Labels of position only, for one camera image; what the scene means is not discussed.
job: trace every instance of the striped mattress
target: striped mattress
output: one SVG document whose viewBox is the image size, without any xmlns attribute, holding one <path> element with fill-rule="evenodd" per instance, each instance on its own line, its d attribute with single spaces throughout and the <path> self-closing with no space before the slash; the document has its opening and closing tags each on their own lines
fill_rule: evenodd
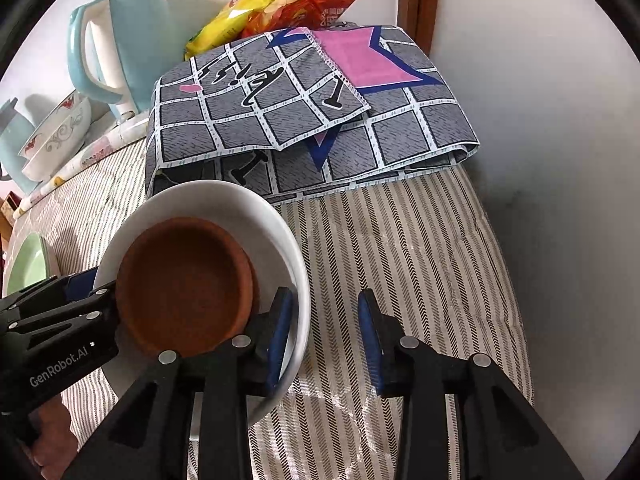
<svg viewBox="0 0 640 480">
<path fill-rule="evenodd" d="M 62 273 L 97 266 L 120 224 L 144 200 L 144 143 L 108 156 L 21 217 L 7 270 L 31 232 L 52 246 Z M 509 275 L 462 168 L 277 209 L 306 261 L 311 332 L 287 395 L 249 429 L 254 478 L 393 478 L 402 403 L 376 397 L 369 383 L 356 311 L 365 287 L 407 334 L 438 352 L 461 358 L 489 354 L 532 402 Z M 84 444 L 117 397 L 99 369 L 66 390 L 63 402 Z M 458 478 L 452 399 L 447 405 L 450 474 Z M 197 476 L 198 451 L 197 443 L 190 447 L 188 478 Z"/>
</svg>

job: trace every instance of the light green bowl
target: light green bowl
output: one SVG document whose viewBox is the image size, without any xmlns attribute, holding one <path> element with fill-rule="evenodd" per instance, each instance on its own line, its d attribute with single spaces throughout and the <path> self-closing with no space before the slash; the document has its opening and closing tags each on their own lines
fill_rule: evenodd
<svg viewBox="0 0 640 480">
<path fill-rule="evenodd" d="M 49 262 L 45 241 L 39 234 L 31 233 L 24 239 L 15 257 L 6 285 L 6 293 L 13 294 L 53 274 L 55 272 Z"/>
</svg>

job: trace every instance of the white bowl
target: white bowl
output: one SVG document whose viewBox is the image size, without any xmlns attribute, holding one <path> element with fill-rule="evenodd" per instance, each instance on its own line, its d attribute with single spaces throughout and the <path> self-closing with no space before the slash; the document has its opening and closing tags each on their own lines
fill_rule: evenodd
<svg viewBox="0 0 640 480">
<path fill-rule="evenodd" d="M 151 197 L 133 212 L 111 239 L 95 276 L 94 287 L 116 279 L 120 262 L 133 241 L 153 225 L 178 216 L 215 222 L 238 241 L 251 260 L 260 288 L 260 312 L 271 307 L 279 286 L 297 297 L 289 327 L 280 381 L 274 393 L 248 402 L 248 422 L 255 424 L 273 409 L 289 389 L 305 354 L 311 320 L 311 299 L 305 261 L 286 222 L 262 197 L 242 186 L 220 180 L 196 180 L 170 187 Z M 172 256 L 158 265 L 166 265 Z M 136 347 L 121 323 L 116 330 L 118 355 L 102 366 L 111 387 L 122 396 L 153 361 Z M 197 429 L 191 437 L 197 439 Z"/>
<path fill-rule="evenodd" d="M 84 97 L 71 110 L 68 110 L 62 124 L 49 137 L 44 140 L 42 140 L 44 135 L 35 137 L 35 145 L 38 142 L 42 143 L 22 168 L 24 175 L 34 182 L 48 180 L 76 154 L 90 123 L 91 103 L 87 97 Z"/>
<path fill-rule="evenodd" d="M 21 147 L 18 155 L 23 156 L 27 160 L 31 160 L 44 142 L 49 139 L 52 134 L 62 126 L 62 123 L 68 119 L 69 113 L 80 104 L 82 96 L 78 90 L 74 90 L 66 96 L 62 102 L 54 108 L 54 110 L 44 118 L 44 120 L 35 129 L 31 137 Z"/>
</svg>

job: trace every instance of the pink heart print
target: pink heart print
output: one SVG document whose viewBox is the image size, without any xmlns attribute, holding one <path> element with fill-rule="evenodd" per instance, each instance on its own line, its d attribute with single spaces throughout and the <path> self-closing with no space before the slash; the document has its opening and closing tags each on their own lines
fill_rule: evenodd
<svg viewBox="0 0 640 480">
<path fill-rule="evenodd" d="M 180 92 L 187 92 L 187 94 L 195 94 L 196 92 L 200 92 L 202 90 L 202 86 L 197 83 L 192 83 L 189 85 L 180 85 Z"/>
</svg>

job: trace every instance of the electric kettle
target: electric kettle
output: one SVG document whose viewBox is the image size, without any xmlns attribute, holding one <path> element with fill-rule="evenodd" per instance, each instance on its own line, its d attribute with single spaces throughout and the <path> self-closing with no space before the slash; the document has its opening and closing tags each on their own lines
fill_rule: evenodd
<svg viewBox="0 0 640 480">
<path fill-rule="evenodd" d="M 94 52 L 88 53 L 89 24 Z M 183 61 L 184 43 L 166 0 L 95 0 L 71 13 L 69 75 L 82 94 L 126 119 L 150 107 L 154 83 Z"/>
<path fill-rule="evenodd" d="M 20 149 L 31 137 L 33 124 L 15 109 L 17 98 L 10 99 L 0 107 L 0 160 L 8 177 L 2 174 L 0 180 L 13 180 L 20 189 L 29 194 L 38 185 L 22 172 L 27 159 L 20 156 Z"/>
</svg>

